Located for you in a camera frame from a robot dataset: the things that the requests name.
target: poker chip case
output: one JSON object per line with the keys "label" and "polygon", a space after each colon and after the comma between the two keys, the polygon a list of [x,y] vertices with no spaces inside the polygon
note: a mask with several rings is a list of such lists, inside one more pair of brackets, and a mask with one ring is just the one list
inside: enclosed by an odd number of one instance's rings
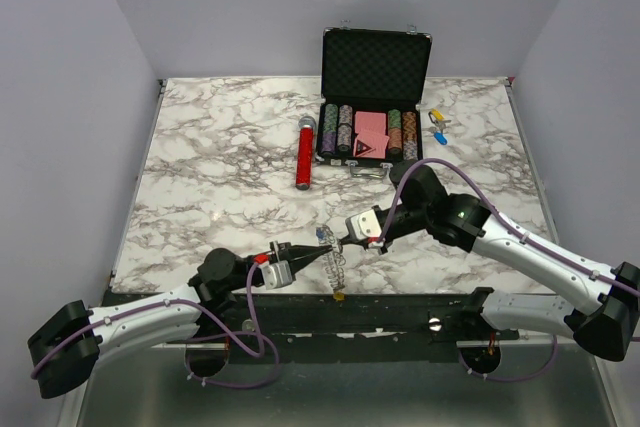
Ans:
{"label": "poker chip case", "polygon": [[[394,163],[403,160],[403,154],[398,153],[398,149],[387,147],[384,158],[354,156],[356,133],[353,119],[358,111],[384,112],[389,115],[394,110],[400,111],[403,119],[407,115],[415,118],[416,125],[411,129],[417,131],[417,136],[412,150],[415,155],[417,147],[417,157],[423,158],[417,105],[422,99],[431,44],[431,35],[418,33],[415,28],[406,32],[351,28],[328,28],[324,31],[321,87],[323,103],[316,138],[316,160],[326,165],[347,165],[354,176],[384,177]],[[339,116],[336,115],[334,106],[338,107]],[[342,109],[342,106],[350,106],[351,109]],[[348,151],[345,151],[344,146],[342,150],[336,146],[339,142],[344,144],[349,136],[344,126],[346,113],[343,110],[350,110],[352,115],[351,148]],[[407,112],[413,112],[415,116],[405,115]],[[397,118],[396,112],[392,112],[391,116],[394,114],[394,118]],[[333,152],[328,148],[332,144]],[[364,173],[360,167],[380,167],[383,170]]]}

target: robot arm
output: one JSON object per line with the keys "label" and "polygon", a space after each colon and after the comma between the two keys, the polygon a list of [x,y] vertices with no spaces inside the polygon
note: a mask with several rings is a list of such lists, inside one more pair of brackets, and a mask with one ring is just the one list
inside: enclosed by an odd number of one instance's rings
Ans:
{"label": "robot arm", "polygon": [[[394,239],[426,230],[442,244],[496,259],[558,294],[478,289],[470,296],[472,305],[461,307],[461,314],[472,317],[469,328],[476,328],[480,320],[492,331],[547,332],[572,337],[604,359],[624,359],[640,317],[640,269],[626,262],[612,269],[577,256],[526,232],[474,196],[448,194],[431,168],[413,164],[398,164],[390,173],[402,204],[384,211],[376,206],[348,218],[349,234],[342,246],[375,247],[385,253]],[[232,292],[248,282],[267,290],[284,287],[331,250],[328,245],[272,242],[269,252],[240,258],[215,249],[187,284],[170,292],[92,310],[81,301],[67,304],[28,341],[35,366],[32,377],[38,380],[43,398],[64,394],[85,382],[96,365],[135,349],[193,337],[204,324],[203,310],[214,316],[233,312]],[[461,325],[459,329],[467,328],[464,322]]]}
{"label": "robot arm", "polygon": [[[396,188],[413,163],[403,162],[391,170]],[[626,262],[612,268],[585,259],[527,232],[501,213],[497,219],[480,199],[448,194],[428,166],[412,169],[400,198],[402,204],[395,213],[376,206],[348,218],[349,235],[342,239],[343,244],[375,247],[385,253],[394,239],[426,230],[445,245],[498,260],[559,294],[493,292],[483,303],[481,316],[495,329],[527,329],[571,337],[593,355],[615,361],[624,358],[640,315],[638,298],[619,285],[637,290],[640,269]],[[390,215],[393,218],[386,235],[379,239]],[[505,223],[521,235],[513,235]],[[584,269],[575,270],[559,259],[568,259]]]}
{"label": "robot arm", "polygon": [[221,315],[234,306],[232,291],[246,286],[254,262],[258,269],[251,285],[278,289],[331,250],[277,242],[270,247],[265,254],[246,258],[215,249],[187,284],[135,302],[90,310],[82,301],[65,305],[28,341],[35,366],[32,377],[42,398],[69,392],[84,383],[94,367],[132,351],[190,339],[200,329],[202,307]]}

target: screw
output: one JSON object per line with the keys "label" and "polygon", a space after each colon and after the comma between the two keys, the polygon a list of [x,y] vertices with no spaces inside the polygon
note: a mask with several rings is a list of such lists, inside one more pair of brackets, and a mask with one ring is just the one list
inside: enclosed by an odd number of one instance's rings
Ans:
{"label": "screw", "polygon": [[242,330],[246,332],[254,332],[256,330],[256,326],[253,324],[253,320],[247,319],[242,322]]}
{"label": "screw", "polygon": [[429,330],[432,332],[440,332],[442,330],[442,322],[440,322],[440,319],[435,317],[429,319]]}

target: metal spring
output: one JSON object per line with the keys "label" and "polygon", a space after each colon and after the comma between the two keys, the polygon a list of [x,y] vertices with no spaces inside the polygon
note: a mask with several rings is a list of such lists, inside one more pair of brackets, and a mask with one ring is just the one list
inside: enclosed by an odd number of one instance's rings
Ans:
{"label": "metal spring", "polygon": [[342,247],[333,235],[333,231],[326,224],[316,227],[316,237],[320,245],[331,245],[333,248],[331,252],[322,256],[322,261],[333,292],[340,292],[344,289],[344,269],[342,266],[346,263],[346,259],[342,255]]}

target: marble table surface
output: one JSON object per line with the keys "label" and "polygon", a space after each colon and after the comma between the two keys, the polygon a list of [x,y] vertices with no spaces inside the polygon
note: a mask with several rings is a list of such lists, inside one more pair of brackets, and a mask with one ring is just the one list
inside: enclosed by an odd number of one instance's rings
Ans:
{"label": "marble table surface", "polygon": [[[351,178],[346,167],[314,166],[312,188],[294,187],[298,119],[318,115],[317,77],[233,77],[168,81],[112,282],[118,293],[151,293],[184,283],[213,248],[239,255],[269,241],[317,245],[315,228],[337,236],[344,219],[375,204],[387,208],[388,179]],[[427,112],[451,119],[449,144],[427,132]],[[526,229],[548,236],[540,199],[504,79],[425,83],[420,105],[425,156],[449,160]],[[435,167],[449,192],[470,192]],[[524,275],[476,254],[439,245],[426,232],[396,240],[378,256],[345,249],[345,292],[547,292]],[[329,293],[317,261],[278,293]]]}

